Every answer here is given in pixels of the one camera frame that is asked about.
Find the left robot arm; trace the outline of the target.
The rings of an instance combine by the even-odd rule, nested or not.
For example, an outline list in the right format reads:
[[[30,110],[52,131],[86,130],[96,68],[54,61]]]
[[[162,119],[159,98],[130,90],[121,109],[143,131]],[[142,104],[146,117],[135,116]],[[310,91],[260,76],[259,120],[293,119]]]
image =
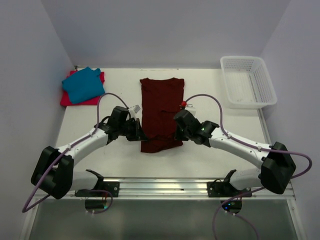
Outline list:
[[[123,136],[129,142],[147,141],[136,114],[140,106],[116,106],[110,116],[104,117],[86,135],[54,148],[46,147],[40,154],[31,177],[31,183],[54,197],[61,199],[70,191],[87,191],[99,196],[107,188],[104,177],[94,170],[77,172],[74,167],[94,151]]]

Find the dark red t-shirt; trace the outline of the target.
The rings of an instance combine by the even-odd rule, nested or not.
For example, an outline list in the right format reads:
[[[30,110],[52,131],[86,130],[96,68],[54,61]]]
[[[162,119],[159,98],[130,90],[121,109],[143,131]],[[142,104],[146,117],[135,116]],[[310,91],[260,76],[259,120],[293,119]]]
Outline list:
[[[142,153],[154,154],[180,147],[175,139],[177,124],[174,120],[184,98],[185,80],[144,78],[141,84],[142,130],[148,141],[141,143]]]

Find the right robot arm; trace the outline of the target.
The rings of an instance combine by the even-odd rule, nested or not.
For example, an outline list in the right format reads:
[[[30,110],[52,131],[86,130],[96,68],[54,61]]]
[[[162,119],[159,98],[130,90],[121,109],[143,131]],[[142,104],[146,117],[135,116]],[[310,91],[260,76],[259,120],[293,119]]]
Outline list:
[[[296,165],[284,144],[267,145],[240,136],[233,139],[222,126],[208,120],[199,122],[186,109],[179,111],[173,119],[177,124],[176,139],[226,151],[254,166],[246,170],[233,169],[223,181],[211,183],[210,188],[217,194],[233,197],[250,188],[261,187],[278,195],[285,192]]]

